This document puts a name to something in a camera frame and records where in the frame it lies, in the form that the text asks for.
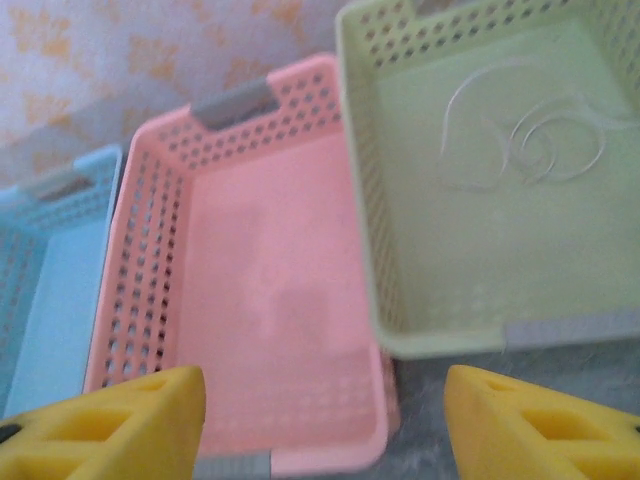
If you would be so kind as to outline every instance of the pink plastic basket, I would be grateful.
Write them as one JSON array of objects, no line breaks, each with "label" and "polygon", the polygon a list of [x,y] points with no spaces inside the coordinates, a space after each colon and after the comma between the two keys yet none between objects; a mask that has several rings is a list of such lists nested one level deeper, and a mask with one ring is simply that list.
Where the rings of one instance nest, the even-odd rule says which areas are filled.
[{"label": "pink plastic basket", "polygon": [[201,366],[196,477],[353,470],[397,427],[335,69],[313,57],[134,137],[86,386]]}]

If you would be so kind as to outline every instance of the blue plastic basket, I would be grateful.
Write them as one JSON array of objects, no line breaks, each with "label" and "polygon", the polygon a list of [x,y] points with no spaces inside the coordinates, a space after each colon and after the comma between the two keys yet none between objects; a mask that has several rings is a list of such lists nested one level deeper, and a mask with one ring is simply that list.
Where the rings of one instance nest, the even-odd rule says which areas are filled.
[{"label": "blue plastic basket", "polygon": [[122,152],[0,191],[0,412],[82,393]]}]

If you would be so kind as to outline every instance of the floral wallpaper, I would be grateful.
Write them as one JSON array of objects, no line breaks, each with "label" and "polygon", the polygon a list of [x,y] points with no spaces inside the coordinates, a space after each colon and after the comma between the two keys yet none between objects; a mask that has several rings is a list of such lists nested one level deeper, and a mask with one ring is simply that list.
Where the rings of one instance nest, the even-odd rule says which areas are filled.
[{"label": "floral wallpaper", "polygon": [[348,1],[4,0],[0,187],[125,141],[164,111],[333,51],[334,18]]}]

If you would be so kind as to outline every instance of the basket handle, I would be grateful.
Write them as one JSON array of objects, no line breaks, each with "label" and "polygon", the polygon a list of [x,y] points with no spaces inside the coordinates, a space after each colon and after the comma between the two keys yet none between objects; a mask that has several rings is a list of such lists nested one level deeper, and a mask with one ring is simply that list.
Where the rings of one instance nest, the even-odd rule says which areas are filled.
[{"label": "basket handle", "polygon": [[69,165],[20,185],[20,190],[35,200],[50,203],[88,190],[94,185],[93,180]]},{"label": "basket handle", "polygon": [[262,480],[271,478],[271,454],[229,455],[199,458],[194,480]]},{"label": "basket handle", "polygon": [[640,337],[640,309],[508,324],[505,337],[507,350]]},{"label": "basket handle", "polygon": [[266,77],[244,83],[191,105],[191,114],[210,130],[225,130],[247,120],[267,115],[280,108]]}]

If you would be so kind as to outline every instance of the plastic basket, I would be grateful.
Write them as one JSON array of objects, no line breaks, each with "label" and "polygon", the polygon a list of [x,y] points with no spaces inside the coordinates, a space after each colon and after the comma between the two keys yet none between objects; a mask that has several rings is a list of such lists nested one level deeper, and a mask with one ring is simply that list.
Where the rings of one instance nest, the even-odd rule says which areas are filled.
[{"label": "plastic basket", "polygon": [[[359,3],[337,20],[381,344],[399,357],[423,357],[640,334],[636,129],[608,132],[601,163],[566,183],[532,187],[507,169],[494,191],[461,191],[439,182],[437,165],[454,92],[507,59],[533,59],[562,85],[633,115],[640,2],[494,0],[431,17],[420,15],[419,3]],[[513,103],[559,93],[560,83],[525,73],[494,74],[475,96],[465,92],[457,105],[466,116],[450,123],[454,161],[501,158],[495,136],[477,127],[478,105],[509,121]],[[568,148],[571,158],[580,149],[593,155],[589,141]]]},{"label": "plastic basket", "polygon": [[326,56],[134,137],[86,389],[200,366],[196,477],[355,469],[386,445],[393,373],[367,321],[345,142]]},{"label": "plastic basket", "polygon": [[111,146],[0,191],[0,411],[82,393],[120,178]]}]

